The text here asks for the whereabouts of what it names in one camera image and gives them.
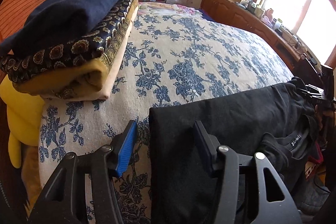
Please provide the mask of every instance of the folded clothes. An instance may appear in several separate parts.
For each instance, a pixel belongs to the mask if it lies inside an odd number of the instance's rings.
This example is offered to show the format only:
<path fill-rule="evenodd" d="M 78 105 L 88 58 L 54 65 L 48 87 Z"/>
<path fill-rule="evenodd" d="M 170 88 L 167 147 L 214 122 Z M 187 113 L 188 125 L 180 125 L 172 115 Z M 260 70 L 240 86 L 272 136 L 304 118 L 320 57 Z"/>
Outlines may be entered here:
<path fill-rule="evenodd" d="M 103 88 L 111 68 L 116 66 L 118 71 L 120 67 L 121 61 L 115 64 L 115 57 L 124 38 L 127 39 L 129 36 L 130 30 L 128 33 L 127 30 L 131 19 L 136 15 L 137 6 L 138 0 L 134 0 L 124 23 L 100 58 L 92 59 L 77 67 L 46 71 L 27 82 L 13 86 L 19 92 L 72 101 L 86 96 L 91 97 L 93 93 L 97 95 Z"/>
<path fill-rule="evenodd" d="M 0 45 L 18 58 L 63 44 L 90 32 L 118 0 L 46 0 L 27 18 L 24 27 Z"/>
<path fill-rule="evenodd" d="M 75 40 L 46 47 L 24 59 L 15 54 L 0 58 L 0 69 L 13 83 L 21 84 L 46 71 L 81 66 L 100 58 L 125 21 L 132 1 L 119 0 L 92 31 Z"/>
<path fill-rule="evenodd" d="M 133 16 L 130 20 L 130 23 L 129 23 L 129 26 L 127 28 L 125 37 L 124 37 L 123 41 L 121 42 L 119 50 L 118 50 L 118 52 L 115 56 L 114 62 L 111 66 L 110 72 L 109 72 L 109 74 L 106 78 L 105 83 L 103 84 L 102 89 L 98 92 L 88 94 L 84 97 L 69 99 L 70 101 L 93 101 L 93 100 L 96 100 L 96 99 L 107 100 L 108 98 L 110 98 L 111 91 L 114 87 L 115 82 L 117 81 L 116 78 L 117 78 L 117 74 L 119 72 L 121 62 L 124 58 L 124 54 L 125 54 L 125 50 L 126 50 L 126 46 L 127 46 L 127 42 L 128 42 L 128 37 L 129 37 L 129 35 L 131 33 L 131 30 L 133 28 L 133 23 L 134 23 L 135 17 L 137 16 L 137 10 L 138 10 L 138 7 L 135 8 L 135 12 L 133 13 Z M 42 95 L 42 97 L 53 98 L 55 96 L 53 96 L 53 95 Z"/>

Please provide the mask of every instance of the black clothing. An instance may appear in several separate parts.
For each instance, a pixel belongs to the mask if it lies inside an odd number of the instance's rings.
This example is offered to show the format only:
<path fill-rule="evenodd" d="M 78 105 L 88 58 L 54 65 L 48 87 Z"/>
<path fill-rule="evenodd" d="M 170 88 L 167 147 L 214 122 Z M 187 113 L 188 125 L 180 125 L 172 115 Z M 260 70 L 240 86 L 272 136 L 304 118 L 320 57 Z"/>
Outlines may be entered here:
<path fill-rule="evenodd" d="M 323 153 L 325 162 L 325 186 L 330 191 L 336 190 L 336 127 L 327 135 L 327 148 Z"/>
<path fill-rule="evenodd" d="M 153 223 L 203 223 L 209 212 L 216 179 L 203 170 L 192 133 L 195 120 L 237 153 L 253 155 L 259 148 L 270 158 L 280 155 L 271 162 L 292 187 L 295 179 L 290 176 L 304 171 L 318 133 L 314 109 L 296 93 L 294 84 L 304 86 L 295 79 L 181 106 L 151 108 Z"/>

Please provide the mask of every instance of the blue floral pattern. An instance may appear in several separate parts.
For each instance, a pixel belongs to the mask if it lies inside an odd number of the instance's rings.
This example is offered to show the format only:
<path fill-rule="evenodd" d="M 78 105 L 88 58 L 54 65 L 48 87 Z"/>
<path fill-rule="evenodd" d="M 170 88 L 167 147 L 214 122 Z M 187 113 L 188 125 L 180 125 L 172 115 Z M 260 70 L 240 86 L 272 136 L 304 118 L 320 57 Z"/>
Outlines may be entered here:
<path fill-rule="evenodd" d="M 255 34 L 203 19 L 139 15 L 108 100 L 46 101 L 39 147 L 41 183 L 66 152 L 95 151 L 122 133 L 130 119 L 136 120 L 138 138 L 129 168 L 114 185 L 124 222 L 149 224 L 149 108 L 225 96 L 291 77 L 279 56 Z M 91 200 L 87 216 L 94 222 L 89 176 L 86 183 L 86 200 Z"/>

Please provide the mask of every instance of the wooden dresser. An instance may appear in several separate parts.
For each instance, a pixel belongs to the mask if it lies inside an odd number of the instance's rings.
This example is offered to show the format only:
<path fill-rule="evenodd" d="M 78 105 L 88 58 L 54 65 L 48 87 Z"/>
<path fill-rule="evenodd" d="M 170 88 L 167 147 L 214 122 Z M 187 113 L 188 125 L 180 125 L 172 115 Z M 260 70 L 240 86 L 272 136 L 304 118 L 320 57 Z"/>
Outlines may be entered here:
<path fill-rule="evenodd" d="M 229 0 L 202 0 L 201 9 L 218 23 L 259 35 L 274 49 L 292 72 L 300 61 L 301 54 L 297 53 L 287 41 L 255 15 L 238 7 L 235 3 Z"/>

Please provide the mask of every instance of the bed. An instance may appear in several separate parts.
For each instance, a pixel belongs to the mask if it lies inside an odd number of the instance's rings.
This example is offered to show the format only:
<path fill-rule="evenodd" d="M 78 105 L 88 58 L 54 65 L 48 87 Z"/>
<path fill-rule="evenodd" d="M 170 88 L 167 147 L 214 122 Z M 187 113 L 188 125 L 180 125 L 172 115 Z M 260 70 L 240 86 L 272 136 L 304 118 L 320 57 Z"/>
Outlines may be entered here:
<path fill-rule="evenodd" d="M 138 13 L 108 100 L 46 100 L 39 145 L 41 184 L 67 152 L 92 153 L 136 120 L 134 153 L 114 185 L 124 222 L 150 223 L 149 108 L 261 88 L 292 76 L 255 34 L 197 15 Z M 86 186 L 87 217 L 94 223 L 89 175 Z"/>

